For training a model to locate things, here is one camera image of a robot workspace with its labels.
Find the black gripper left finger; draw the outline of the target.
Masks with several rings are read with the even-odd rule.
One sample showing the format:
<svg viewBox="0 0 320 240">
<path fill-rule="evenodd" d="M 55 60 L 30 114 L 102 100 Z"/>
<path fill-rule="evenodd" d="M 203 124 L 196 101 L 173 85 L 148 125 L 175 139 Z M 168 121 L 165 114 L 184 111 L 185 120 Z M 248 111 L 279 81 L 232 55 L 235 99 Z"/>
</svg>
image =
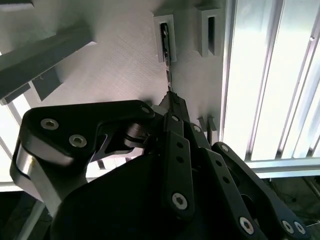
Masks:
<svg viewBox="0 0 320 240">
<path fill-rule="evenodd" d="M 140 100 L 33 108 L 25 113 L 10 168 L 14 182 L 54 218 L 75 190 L 139 157 L 159 159 L 161 201 L 173 215 L 195 214 L 190 142 L 172 112 Z"/>
</svg>

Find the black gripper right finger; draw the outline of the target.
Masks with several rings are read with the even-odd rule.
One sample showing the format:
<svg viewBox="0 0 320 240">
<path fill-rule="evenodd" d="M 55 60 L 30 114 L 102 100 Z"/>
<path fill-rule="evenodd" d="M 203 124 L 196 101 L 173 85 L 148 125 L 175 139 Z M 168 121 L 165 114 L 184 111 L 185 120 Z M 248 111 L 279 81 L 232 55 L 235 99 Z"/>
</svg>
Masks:
<svg viewBox="0 0 320 240">
<path fill-rule="evenodd" d="M 217 240 L 309 240 L 304 223 L 228 146 L 210 145 L 190 122 L 184 99 L 173 93 L 171 111 L 183 121 L 184 136 L 199 173 L 200 200 Z"/>
</svg>

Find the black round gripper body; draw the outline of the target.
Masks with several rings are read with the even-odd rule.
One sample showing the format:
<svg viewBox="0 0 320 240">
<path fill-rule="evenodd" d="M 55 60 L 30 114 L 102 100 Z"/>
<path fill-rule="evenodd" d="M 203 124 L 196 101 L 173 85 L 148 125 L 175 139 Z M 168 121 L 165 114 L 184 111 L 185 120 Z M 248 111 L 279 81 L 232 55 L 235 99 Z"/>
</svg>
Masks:
<svg viewBox="0 0 320 240">
<path fill-rule="evenodd" d="M 97 178 L 72 192 L 51 224 L 53 240 L 240 240 L 238 222 L 210 182 L 205 150 L 192 160 L 195 214 L 183 221 L 162 203 L 162 164 L 147 156 Z"/>
</svg>

